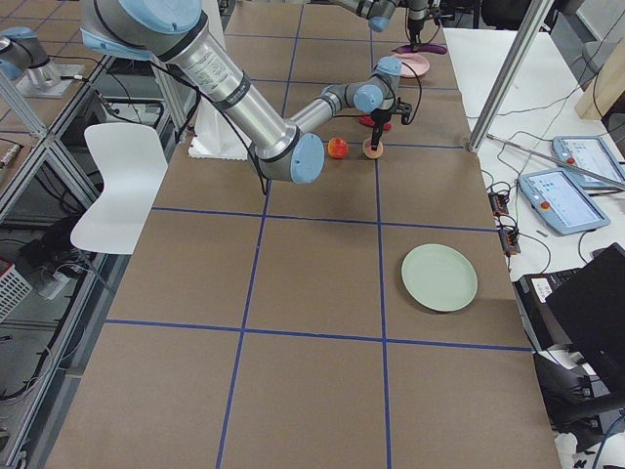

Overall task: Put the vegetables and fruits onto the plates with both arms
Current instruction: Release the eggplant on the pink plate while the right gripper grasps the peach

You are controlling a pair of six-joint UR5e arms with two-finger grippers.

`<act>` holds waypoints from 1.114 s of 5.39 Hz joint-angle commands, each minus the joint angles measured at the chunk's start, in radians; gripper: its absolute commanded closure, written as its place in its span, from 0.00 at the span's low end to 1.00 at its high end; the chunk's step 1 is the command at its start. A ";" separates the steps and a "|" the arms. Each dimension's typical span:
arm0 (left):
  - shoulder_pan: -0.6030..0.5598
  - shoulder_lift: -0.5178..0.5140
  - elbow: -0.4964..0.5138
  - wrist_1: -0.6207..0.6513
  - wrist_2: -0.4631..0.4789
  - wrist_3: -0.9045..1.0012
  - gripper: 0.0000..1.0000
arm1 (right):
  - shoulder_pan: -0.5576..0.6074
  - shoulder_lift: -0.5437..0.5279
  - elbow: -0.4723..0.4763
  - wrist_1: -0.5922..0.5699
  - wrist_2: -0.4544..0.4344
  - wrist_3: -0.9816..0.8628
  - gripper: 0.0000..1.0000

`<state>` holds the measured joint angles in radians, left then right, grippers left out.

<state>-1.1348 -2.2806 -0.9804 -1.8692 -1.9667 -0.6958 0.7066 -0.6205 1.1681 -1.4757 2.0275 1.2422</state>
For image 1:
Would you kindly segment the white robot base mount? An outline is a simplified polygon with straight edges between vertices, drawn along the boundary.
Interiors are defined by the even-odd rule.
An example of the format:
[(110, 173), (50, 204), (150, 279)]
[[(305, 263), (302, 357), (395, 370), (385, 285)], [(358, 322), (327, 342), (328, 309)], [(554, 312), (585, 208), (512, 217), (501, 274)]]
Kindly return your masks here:
[(188, 155), (192, 158), (245, 160), (247, 150), (219, 112), (202, 100), (193, 124)]

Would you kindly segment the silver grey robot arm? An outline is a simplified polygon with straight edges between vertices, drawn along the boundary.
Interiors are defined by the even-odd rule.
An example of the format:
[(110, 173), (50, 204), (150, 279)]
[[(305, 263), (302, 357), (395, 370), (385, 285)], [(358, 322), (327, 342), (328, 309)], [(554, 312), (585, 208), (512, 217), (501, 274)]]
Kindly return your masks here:
[(411, 111), (397, 94), (401, 62), (384, 57), (366, 81), (330, 85), (292, 118), (281, 117), (210, 32), (199, 1), (85, 1), (81, 33), (84, 44), (103, 55), (138, 61), (156, 57), (177, 66), (250, 139), (250, 164), (268, 180), (314, 181), (325, 158), (314, 130), (345, 108), (371, 116), (373, 150), (392, 115), (407, 120)]
[(404, 29), (410, 45), (420, 43), (420, 34), (429, 17), (433, 1), (427, 0), (336, 0), (331, 4), (340, 6), (357, 17), (367, 20), (368, 26), (375, 32), (383, 32), (390, 25), (395, 11), (405, 11)]

